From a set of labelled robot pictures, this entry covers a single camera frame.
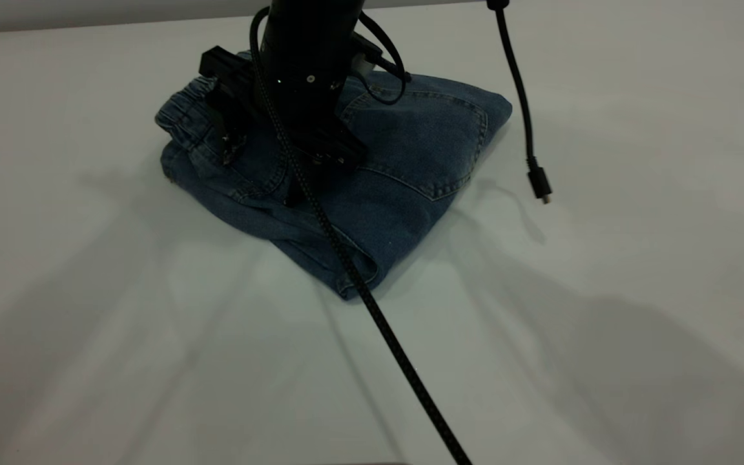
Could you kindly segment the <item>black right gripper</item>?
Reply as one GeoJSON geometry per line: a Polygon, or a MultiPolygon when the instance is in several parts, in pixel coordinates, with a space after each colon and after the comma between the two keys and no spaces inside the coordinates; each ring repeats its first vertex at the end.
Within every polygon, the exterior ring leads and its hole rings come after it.
{"type": "MultiPolygon", "coordinates": [[[[368,148],[336,115],[346,75],[316,67],[313,56],[283,56],[260,50],[263,77],[278,117],[294,147],[315,164],[336,170],[356,170],[368,148]]],[[[214,81],[205,97],[220,141],[222,165],[236,161],[249,127],[272,125],[260,94],[257,66],[251,59],[215,46],[201,56],[201,76],[214,81]]],[[[309,202],[312,183],[306,165],[290,168],[284,206],[297,208],[309,202]]]]}

